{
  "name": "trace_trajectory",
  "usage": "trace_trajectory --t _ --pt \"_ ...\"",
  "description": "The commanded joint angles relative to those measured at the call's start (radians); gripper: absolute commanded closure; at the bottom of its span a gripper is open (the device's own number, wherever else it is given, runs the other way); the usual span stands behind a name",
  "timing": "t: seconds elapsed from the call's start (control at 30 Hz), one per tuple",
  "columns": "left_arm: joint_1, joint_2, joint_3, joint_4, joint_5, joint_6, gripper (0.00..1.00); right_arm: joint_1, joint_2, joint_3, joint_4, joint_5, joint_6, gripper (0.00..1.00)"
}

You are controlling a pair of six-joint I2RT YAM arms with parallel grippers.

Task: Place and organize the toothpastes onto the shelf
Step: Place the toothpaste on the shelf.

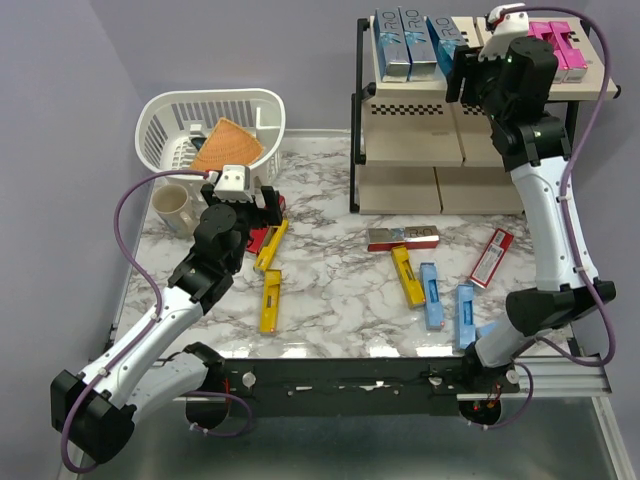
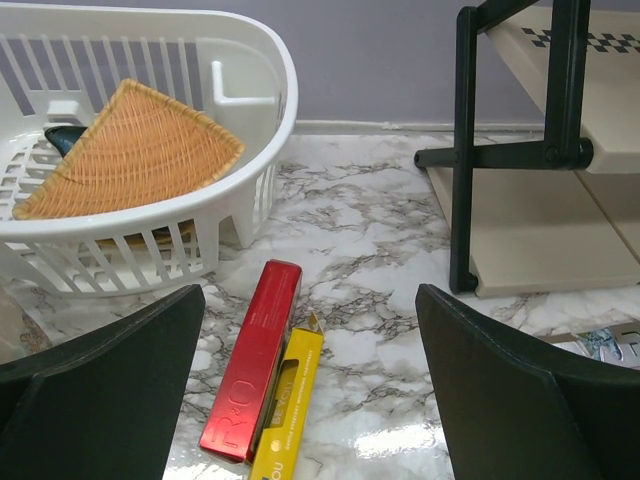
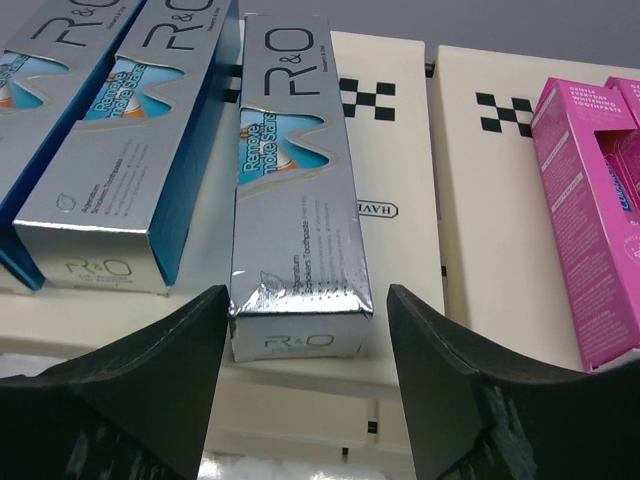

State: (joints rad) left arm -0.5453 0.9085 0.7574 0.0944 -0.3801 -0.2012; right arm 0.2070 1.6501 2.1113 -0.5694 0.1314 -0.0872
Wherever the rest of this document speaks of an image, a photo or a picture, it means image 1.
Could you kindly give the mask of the silver blue toothpaste box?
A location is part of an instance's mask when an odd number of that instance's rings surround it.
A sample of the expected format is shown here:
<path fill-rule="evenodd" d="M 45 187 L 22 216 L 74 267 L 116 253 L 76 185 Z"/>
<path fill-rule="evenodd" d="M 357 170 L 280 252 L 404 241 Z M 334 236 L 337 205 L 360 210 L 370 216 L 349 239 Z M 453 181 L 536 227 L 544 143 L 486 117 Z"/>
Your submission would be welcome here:
<path fill-rule="evenodd" d="M 453 68 L 455 50 L 465 46 L 464 36 L 451 17 L 428 16 L 426 25 L 436 53 L 438 66 L 444 76 Z"/>
<path fill-rule="evenodd" d="M 381 80 L 405 83 L 411 61 L 398 7 L 376 9 L 374 37 Z"/>
<path fill-rule="evenodd" d="M 438 63 L 425 16 L 415 8 L 401 7 L 401 20 L 411 61 L 409 81 L 433 81 Z"/>

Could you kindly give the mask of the pink toothpaste box horizontal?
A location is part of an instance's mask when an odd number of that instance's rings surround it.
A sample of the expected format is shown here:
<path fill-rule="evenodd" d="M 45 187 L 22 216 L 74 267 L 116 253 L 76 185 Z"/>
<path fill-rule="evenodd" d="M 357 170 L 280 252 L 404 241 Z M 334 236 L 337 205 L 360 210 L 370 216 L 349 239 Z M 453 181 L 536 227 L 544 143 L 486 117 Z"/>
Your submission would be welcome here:
<path fill-rule="evenodd" d="M 548 24 L 546 22 L 530 21 L 528 36 L 537 39 L 544 39 L 548 33 Z"/>

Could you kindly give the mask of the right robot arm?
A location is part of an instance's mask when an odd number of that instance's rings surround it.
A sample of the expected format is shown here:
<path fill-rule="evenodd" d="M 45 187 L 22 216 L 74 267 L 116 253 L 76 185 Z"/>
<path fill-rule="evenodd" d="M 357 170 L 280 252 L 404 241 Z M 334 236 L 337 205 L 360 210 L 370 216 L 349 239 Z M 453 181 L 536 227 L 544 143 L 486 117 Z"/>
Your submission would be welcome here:
<path fill-rule="evenodd" d="M 518 37 L 503 54 L 457 47 L 447 75 L 447 101 L 478 106 L 488 117 L 492 144 L 524 207 L 536 265 L 534 287 L 509 293 L 494 329 L 465 350 L 460 379 L 474 392 L 493 384 L 533 342 L 546 342 L 550 331 L 616 296 L 582 236 L 564 124 L 545 109 L 557 66 L 549 43 Z"/>

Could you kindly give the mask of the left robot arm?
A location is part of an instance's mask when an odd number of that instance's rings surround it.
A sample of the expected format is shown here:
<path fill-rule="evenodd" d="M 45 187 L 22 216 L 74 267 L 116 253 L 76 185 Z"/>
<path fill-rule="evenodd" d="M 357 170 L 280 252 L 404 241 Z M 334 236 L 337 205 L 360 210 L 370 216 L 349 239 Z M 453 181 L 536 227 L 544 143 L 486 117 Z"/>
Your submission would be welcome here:
<path fill-rule="evenodd" d="M 73 472 L 89 467 L 73 463 L 74 444 L 95 465 L 113 459 L 128 443 L 143 414 L 187 393 L 209 395 L 222 380 L 211 349 L 181 352 L 167 367 L 156 362 L 188 327 L 222 299 L 241 269 L 250 233 L 283 220 L 280 195 L 260 189 L 259 206 L 251 188 L 205 184 L 207 207 L 187 256 L 165 288 L 155 288 L 153 306 L 129 332 L 79 373 L 61 371 L 50 386 L 51 422 L 61 434 L 64 466 Z"/>

